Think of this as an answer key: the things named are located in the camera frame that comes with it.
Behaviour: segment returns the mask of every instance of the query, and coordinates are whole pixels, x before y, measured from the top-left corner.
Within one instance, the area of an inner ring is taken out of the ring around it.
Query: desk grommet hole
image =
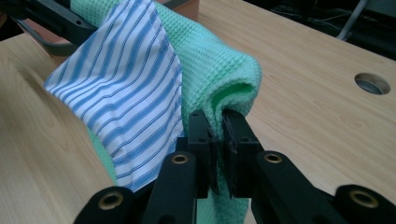
[[[355,76],[355,83],[364,91],[376,95],[385,95],[390,92],[388,82],[375,74],[359,73]]]

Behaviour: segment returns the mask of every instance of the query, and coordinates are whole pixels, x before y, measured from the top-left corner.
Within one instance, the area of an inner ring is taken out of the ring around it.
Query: striped cloth
[[[183,135],[180,61],[150,0],[113,7],[45,88],[99,137],[131,190],[156,178]]]

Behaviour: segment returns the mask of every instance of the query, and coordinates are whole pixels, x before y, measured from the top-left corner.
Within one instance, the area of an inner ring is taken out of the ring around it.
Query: light wood tabletop
[[[353,183],[396,203],[396,62],[241,0],[201,0],[199,22],[261,64],[247,121],[266,150],[330,194]],[[72,223],[112,185],[85,126],[43,89],[56,65],[28,35],[0,42],[2,223]],[[389,93],[362,90],[359,73]]]

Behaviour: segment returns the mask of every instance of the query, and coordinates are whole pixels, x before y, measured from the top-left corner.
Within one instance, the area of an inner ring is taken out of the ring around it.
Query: dark floor
[[[336,4],[332,6],[314,4],[310,10],[302,13],[301,6],[297,4],[299,1],[277,0],[277,2],[276,5],[265,8],[332,36],[339,35],[356,6],[353,5],[353,1],[349,1],[352,4],[344,7],[337,7]],[[396,60],[396,18],[365,10],[350,30],[346,42]]]

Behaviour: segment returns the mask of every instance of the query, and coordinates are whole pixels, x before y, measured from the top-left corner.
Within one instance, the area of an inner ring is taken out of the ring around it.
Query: towel
[[[91,24],[103,27],[107,22],[107,14],[119,2],[73,0],[71,8]],[[252,57],[226,46],[199,23],[181,17],[160,4],[155,5],[169,42],[181,63],[181,117],[184,130],[188,130],[188,115],[196,109],[203,109],[215,133],[222,139],[221,111],[230,108],[246,115],[257,96],[262,71]],[[116,179],[114,164],[109,156],[111,153],[104,148],[103,140],[94,130],[90,130],[90,137],[108,173]],[[199,200],[198,223],[243,223],[248,200],[229,199],[221,172],[219,188],[220,196],[210,192],[207,200]]]

